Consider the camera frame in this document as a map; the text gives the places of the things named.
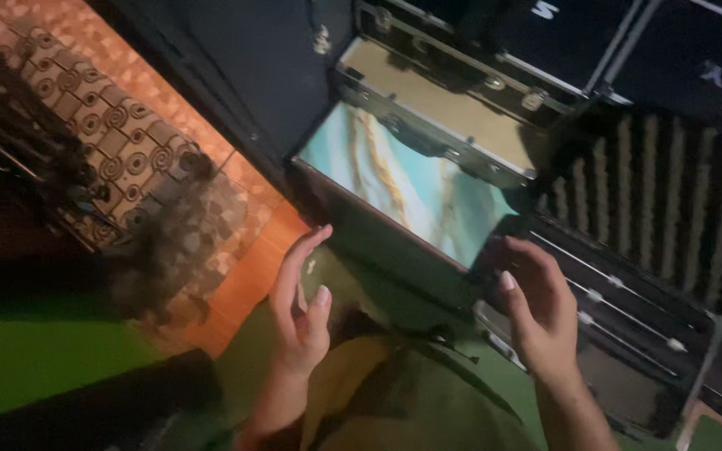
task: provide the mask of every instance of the right hand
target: right hand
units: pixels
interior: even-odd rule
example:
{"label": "right hand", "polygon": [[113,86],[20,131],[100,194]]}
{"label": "right hand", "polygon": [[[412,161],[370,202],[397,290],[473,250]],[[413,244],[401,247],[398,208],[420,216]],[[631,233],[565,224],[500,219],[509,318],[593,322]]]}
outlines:
{"label": "right hand", "polygon": [[508,270],[499,289],[520,360],[542,384],[575,381],[581,377],[575,351],[577,306],[556,259],[534,243],[512,237],[503,239],[502,250]]}

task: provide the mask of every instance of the left hand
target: left hand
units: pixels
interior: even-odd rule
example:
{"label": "left hand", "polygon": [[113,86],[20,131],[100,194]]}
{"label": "left hand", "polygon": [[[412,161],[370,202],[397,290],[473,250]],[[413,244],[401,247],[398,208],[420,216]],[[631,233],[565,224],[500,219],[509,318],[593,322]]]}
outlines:
{"label": "left hand", "polygon": [[269,293],[278,337],[274,363],[293,375],[310,375],[330,346],[327,317],[330,314],[331,296],[327,287],[319,287],[305,314],[295,318],[292,307],[297,299],[300,271],[306,258],[332,233],[333,227],[326,225],[300,237],[286,253]]}

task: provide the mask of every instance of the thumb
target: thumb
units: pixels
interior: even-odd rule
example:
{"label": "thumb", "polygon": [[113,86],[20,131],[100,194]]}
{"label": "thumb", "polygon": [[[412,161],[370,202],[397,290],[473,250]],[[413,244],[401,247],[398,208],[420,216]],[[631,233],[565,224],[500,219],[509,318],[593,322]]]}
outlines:
{"label": "thumb", "polygon": [[327,332],[327,317],[330,315],[331,298],[327,286],[320,285],[306,312],[309,337]]}
{"label": "thumb", "polygon": [[503,271],[503,274],[501,274],[499,288],[506,298],[512,328],[516,329],[518,334],[526,336],[527,333],[536,327],[536,321],[534,321],[534,316],[528,307],[526,296],[523,294],[520,286],[517,285],[514,276],[508,271]]}

